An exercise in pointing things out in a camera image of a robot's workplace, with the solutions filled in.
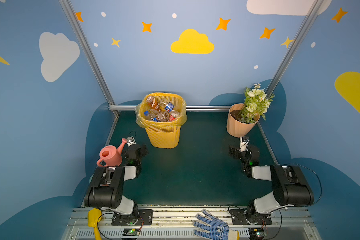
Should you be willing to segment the clear blue-label water bottle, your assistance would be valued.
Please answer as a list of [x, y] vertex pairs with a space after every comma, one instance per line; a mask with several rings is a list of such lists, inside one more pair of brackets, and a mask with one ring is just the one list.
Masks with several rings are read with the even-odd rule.
[[162, 99], [159, 105], [162, 111], [166, 111], [168, 113], [172, 112], [175, 108], [175, 105], [167, 99]]

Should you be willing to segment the yellow slatted waste bin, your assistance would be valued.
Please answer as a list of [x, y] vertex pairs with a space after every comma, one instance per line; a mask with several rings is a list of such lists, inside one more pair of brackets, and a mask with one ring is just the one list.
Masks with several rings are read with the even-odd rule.
[[179, 143], [181, 127], [150, 127], [144, 129], [151, 144], [156, 148], [173, 149]]

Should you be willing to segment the yellow plastic bin liner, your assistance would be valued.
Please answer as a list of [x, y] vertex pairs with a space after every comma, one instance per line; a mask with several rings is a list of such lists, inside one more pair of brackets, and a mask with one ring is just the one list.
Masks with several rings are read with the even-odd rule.
[[[160, 103], [160, 101], [162, 99], [167, 99], [167, 100], [171, 101], [175, 105], [174, 110], [180, 112], [181, 116], [178, 119], [176, 119], [175, 121], [168, 122], [168, 119], [170, 116], [168, 112], [162, 111], [161, 109], [160, 109], [160, 112], [155, 111], [146, 104], [146, 99], [148, 96], [154, 96], [156, 98], [156, 100], [158, 101], [158, 103]], [[151, 93], [151, 94], [145, 96], [143, 101], [135, 108], [136, 123], [142, 128], [181, 127], [183, 124], [185, 124], [185, 122], [188, 119], [187, 113], [186, 113], [186, 106], [187, 106], [187, 104], [186, 104], [185, 100], [179, 95], [171, 94], [171, 93]], [[145, 111], [150, 111], [151, 113], [156, 114], [158, 116], [158, 119], [160, 120], [160, 122], [153, 122], [153, 121], [146, 120], [145, 116], [144, 116]]]

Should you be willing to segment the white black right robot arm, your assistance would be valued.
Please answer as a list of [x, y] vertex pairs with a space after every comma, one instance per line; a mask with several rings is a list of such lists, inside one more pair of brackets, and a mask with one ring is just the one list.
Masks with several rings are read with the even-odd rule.
[[249, 145], [229, 146], [229, 155], [241, 161], [241, 171], [248, 178], [272, 183], [269, 194], [250, 201], [247, 218], [265, 217], [285, 207], [305, 207], [315, 202], [314, 192], [299, 166], [259, 166], [260, 151]]

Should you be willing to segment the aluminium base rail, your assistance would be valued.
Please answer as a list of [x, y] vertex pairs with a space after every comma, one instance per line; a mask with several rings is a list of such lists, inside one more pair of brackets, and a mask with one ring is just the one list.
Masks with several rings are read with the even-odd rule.
[[231, 214], [236, 212], [239, 215], [244, 210], [243, 206], [140, 205], [139, 210], [145, 216], [144, 224], [115, 226], [116, 217], [104, 211], [98, 226], [103, 240], [196, 240], [193, 221], [203, 209], [237, 231], [241, 240], [248, 240], [253, 233], [264, 235], [266, 240], [321, 239], [306, 208], [277, 210], [271, 214], [269, 222], [248, 225], [245, 219], [237, 220]]

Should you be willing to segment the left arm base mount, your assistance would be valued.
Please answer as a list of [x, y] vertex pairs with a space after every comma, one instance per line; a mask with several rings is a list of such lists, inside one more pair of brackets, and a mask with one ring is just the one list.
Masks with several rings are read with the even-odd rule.
[[130, 215], [114, 213], [112, 226], [151, 226], [153, 220], [152, 209], [133, 210]]

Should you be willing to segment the amber tea bottle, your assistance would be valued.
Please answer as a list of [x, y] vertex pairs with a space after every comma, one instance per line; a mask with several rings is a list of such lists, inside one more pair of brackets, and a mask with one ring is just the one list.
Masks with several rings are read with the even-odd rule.
[[160, 112], [160, 105], [154, 96], [148, 96], [146, 104], [153, 110]]

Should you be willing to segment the red-label red-cap water bottle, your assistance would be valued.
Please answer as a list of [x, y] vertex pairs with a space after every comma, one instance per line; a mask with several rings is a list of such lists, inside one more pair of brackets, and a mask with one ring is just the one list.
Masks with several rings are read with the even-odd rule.
[[172, 110], [169, 113], [169, 115], [170, 116], [169, 116], [168, 122], [172, 122], [172, 121], [175, 121], [176, 119], [178, 119], [181, 116], [181, 113], [176, 110]]

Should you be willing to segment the pink watering can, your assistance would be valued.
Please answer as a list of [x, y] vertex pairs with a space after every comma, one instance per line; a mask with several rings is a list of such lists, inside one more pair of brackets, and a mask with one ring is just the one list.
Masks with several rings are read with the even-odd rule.
[[123, 138], [118, 148], [112, 145], [105, 146], [99, 153], [98, 167], [118, 167], [122, 161], [122, 152], [127, 139]]

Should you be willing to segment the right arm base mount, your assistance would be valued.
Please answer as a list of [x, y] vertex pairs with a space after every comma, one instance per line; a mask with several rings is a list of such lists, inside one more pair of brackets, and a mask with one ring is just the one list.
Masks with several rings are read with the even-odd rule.
[[271, 225], [271, 215], [259, 214], [254, 209], [228, 209], [233, 225]]

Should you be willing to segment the pink ribbed flower pot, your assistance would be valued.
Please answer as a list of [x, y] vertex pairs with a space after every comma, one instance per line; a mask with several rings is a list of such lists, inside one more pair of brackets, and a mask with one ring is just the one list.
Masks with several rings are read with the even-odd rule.
[[234, 104], [230, 107], [229, 113], [228, 113], [227, 132], [231, 136], [236, 137], [236, 138], [240, 138], [240, 137], [243, 137], [246, 134], [248, 134], [260, 119], [259, 116], [255, 117], [256, 121], [251, 124], [242, 123], [242, 122], [236, 120], [231, 114], [232, 111], [236, 111], [236, 110], [240, 111], [244, 105], [245, 104], [243, 104], [243, 103]]

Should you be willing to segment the blue dotted work glove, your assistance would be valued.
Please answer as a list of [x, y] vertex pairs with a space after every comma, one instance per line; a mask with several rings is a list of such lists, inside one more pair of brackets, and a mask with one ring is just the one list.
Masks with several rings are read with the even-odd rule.
[[216, 218], [206, 209], [202, 210], [202, 214], [196, 215], [193, 221], [193, 235], [207, 240], [238, 240], [239, 232], [232, 230], [229, 225]]

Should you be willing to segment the yellow toy shovel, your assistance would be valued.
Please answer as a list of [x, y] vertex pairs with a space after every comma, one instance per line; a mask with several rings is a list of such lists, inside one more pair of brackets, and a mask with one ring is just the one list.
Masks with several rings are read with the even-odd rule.
[[95, 240], [102, 240], [98, 229], [98, 221], [101, 219], [102, 212], [99, 209], [92, 209], [88, 212], [88, 226], [94, 229]]

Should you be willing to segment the white green artificial flowers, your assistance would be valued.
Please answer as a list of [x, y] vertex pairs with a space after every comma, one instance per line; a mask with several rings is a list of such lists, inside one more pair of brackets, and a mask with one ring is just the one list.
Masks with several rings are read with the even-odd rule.
[[274, 94], [267, 95], [260, 83], [252, 89], [246, 88], [244, 106], [239, 112], [239, 121], [245, 124], [256, 123], [260, 118], [266, 119], [265, 114], [273, 101]]

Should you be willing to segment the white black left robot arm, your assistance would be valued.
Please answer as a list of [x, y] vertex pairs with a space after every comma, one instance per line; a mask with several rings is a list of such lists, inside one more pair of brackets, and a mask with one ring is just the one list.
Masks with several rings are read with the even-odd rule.
[[137, 204], [123, 195], [124, 183], [139, 177], [142, 159], [149, 152], [146, 145], [126, 143], [117, 148], [106, 146], [100, 151], [100, 159], [84, 198], [85, 207], [110, 210], [117, 216], [138, 218]]

